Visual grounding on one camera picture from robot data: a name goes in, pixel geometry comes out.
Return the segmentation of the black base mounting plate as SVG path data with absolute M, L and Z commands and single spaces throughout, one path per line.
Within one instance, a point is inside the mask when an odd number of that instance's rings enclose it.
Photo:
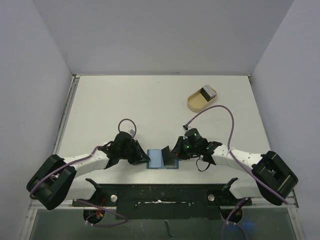
M 101 184 L 89 204 L 116 212 L 116 220 L 217 220 L 239 202 L 228 183 Z

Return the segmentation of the tan oval wooden tray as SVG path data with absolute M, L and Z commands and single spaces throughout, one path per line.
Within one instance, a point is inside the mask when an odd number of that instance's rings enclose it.
M 204 110 L 206 107 L 208 107 L 216 100 L 218 95 L 217 94 L 216 97 L 212 100 L 206 101 L 204 97 L 201 95 L 200 90 L 201 88 L 187 98 L 186 105 L 194 113 L 199 113 L 202 110 Z

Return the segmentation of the front aluminium rail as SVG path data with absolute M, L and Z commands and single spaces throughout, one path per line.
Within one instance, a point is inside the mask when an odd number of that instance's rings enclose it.
M 72 200 L 63 201 L 57 206 L 49 204 L 48 206 L 45 206 L 38 200 L 32 200 L 30 202 L 30 205 L 28 207 L 29 210 L 54 210 L 54 209 L 69 209 L 72 207 Z

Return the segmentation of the stack of cards in tray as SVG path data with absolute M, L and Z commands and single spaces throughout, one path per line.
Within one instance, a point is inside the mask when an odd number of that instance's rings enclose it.
M 204 85 L 200 89 L 200 94 L 204 97 L 204 99 L 209 102 L 217 96 L 217 92 L 210 86 Z

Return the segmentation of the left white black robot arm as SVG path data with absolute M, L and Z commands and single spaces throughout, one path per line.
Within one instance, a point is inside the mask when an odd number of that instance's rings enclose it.
M 82 175 L 109 169 L 126 160 L 131 165 L 150 161 L 139 142 L 124 131 L 89 154 L 62 158 L 50 155 L 26 185 L 31 199 L 38 200 L 47 210 L 53 210 L 66 200 L 82 199 L 95 206 L 102 193 L 92 180 L 77 181 Z

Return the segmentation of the right aluminium rail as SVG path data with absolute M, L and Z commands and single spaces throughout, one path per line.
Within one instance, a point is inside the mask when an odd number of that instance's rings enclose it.
M 298 203 L 298 199 L 297 199 L 297 195 L 295 193 L 295 190 L 293 189 L 290 194 L 288 195 L 288 197 L 286 198 L 287 202 L 288 202 L 288 206 L 292 207 L 292 208 L 299 208 L 299 203 Z

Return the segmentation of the left aluminium rail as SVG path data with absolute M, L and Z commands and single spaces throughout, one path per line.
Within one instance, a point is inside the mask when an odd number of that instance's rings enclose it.
M 60 146 L 63 140 L 63 136 L 64 136 L 64 132 L 66 129 L 66 125 L 68 123 L 68 118 L 70 115 L 70 111 L 73 105 L 73 101 L 76 95 L 76 91 L 79 85 L 79 81 L 80 81 L 80 75 L 79 74 L 73 74 L 72 75 L 72 80 L 71 80 L 71 84 L 70 84 L 70 88 L 68 91 L 68 95 L 67 95 L 67 99 L 65 102 L 65 106 L 63 109 L 63 113 L 61 116 L 61 120 L 59 123 L 59 128 L 58 128 L 58 132 L 56 135 L 56 139 L 55 139 L 55 143 L 53 145 L 53 150 L 52 150 L 52 155 L 54 154 L 58 154 L 59 150 L 60 150 Z

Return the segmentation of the blue card holder wallet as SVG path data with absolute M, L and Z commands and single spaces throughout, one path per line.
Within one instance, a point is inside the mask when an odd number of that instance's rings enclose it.
M 165 165 L 162 151 L 160 149 L 148 149 L 147 156 L 150 158 L 150 161 L 146 163 L 146 168 L 149 170 L 160 170 L 160 169 L 178 169 L 179 160 L 173 159 L 173 163 Z

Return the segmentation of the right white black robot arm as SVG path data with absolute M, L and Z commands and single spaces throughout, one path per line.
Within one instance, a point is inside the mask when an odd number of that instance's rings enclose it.
M 170 157 L 180 160 L 200 158 L 216 166 L 225 166 L 245 172 L 253 180 L 235 179 L 222 192 L 223 200 L 230 205 L 243 198 L 264 198 L 280 206 L 298 183 L 297 176 L 274 151 L 251 153 L 231 149 L 218 141 L 208 141 L 196 128 L 179 136 Z

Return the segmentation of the aluminium rail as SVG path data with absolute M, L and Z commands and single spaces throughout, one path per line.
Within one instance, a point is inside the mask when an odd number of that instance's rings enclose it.
M 292 208 L 299 208 L 299 203 L 298 203 L 298 199 L 297 199 L 297 195 L 295 193 L 295 190 L 293 189 L 290 194 L 288 195 L 288 197 L 286 198 L 287 202 L 288 202 L 288 206 L 292 207 Z
M 32 200 L 30 202 L 30 205 L 28 207 L 29 210 L 54 210 L 54 209 L 69 209 L 72 207 L 72 200 L 63 201 L 57 206 L 49 204 L 48 206 L 45 206 L 38 200 Z
M 58 132 L 56 135 L 56 139 L 55 139 L 55 143 L 53 145 L 53 150 L 52 150 L 52 155 L 54 154 L 58 154 L 59 150 L 60 150 L 60 146 L 63 140 L 63 136 L 64 136 L 64 132 L 66 129 L 66 125 L 68 123 L 68 118 L 70 115 L 70 111 L 73 105 L 73 101 L 76 95 L 76 91 L 79 85 L 79 81 L 80 81 L 80 75 L 79 74 L 73 74 L 72 75 L 72 80 L 71 80 L 71 84 L 70 84 L 70 88 L 68 91 L 68 95 L 67 95 L 67 99 L 65 102 L 65 106 L 63 109 L 63 113 L 61 116 L 61 120 L 59 123 L 59 128 L 58 128 Z

